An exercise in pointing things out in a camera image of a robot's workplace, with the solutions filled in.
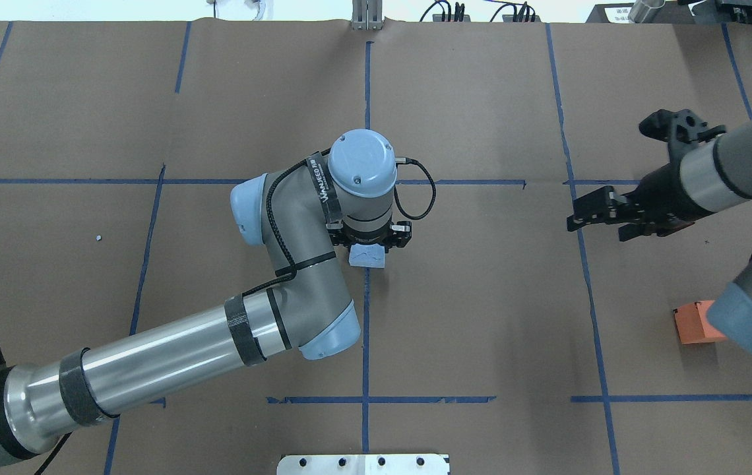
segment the metal plate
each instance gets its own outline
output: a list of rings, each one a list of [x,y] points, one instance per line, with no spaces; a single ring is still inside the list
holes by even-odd
[[[276,475],[449,475],[449,456],[439,454],[370,454],[288,456],[280,460]]]

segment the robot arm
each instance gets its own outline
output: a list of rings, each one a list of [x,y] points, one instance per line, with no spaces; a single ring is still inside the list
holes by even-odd
[[[599,222],[627,223],[619,229],[620,241],[668,236],[752,199],[752,121],[725,133],[723,126],[708,129],[689,110],[657,111],[639,129],[668,142],[670,163],[630,193],[603,187],[576,199],[569,231]],[[752,352],[752,261],[710,308],[708,321]]]
[[[286,349],[325,358],[360,329],[333,241],[402,247],[391,220],[391,145],[354,130],[294,168],[238,185],[231,199],[248,243],[265,244],[277,279],[225,304],[47,366],[6,367],[0,352],[0,466],[51,449],[60,435]],[[342,235],[333,237],[327,223]]]

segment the metal bracket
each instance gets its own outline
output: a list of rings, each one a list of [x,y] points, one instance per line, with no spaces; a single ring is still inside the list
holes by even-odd
[[[353,30],[382,30],[382,0],[352,0]]]
[[[442,454],[372,454],[288,456],[276,475],[449,475],[449,456]]]

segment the robot end effector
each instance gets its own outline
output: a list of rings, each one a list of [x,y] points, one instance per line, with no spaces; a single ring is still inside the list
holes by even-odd
[[[723,126],[708,129],[689,110],[657,111],[639,129],[668,144],[668,165],[646,175],[630,193],[605,186],[576,199],[569,231],[626,223],[620,241],[664,237],[752,199],[752,121],[726,133]],[[752,261],[710,308],[708,320],[752,354]]]

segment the light blue block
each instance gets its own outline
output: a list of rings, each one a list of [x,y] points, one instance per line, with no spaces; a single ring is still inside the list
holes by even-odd
[[[379,244],[353,244],[350,247],[350,265],[384,269],[385,248]]]

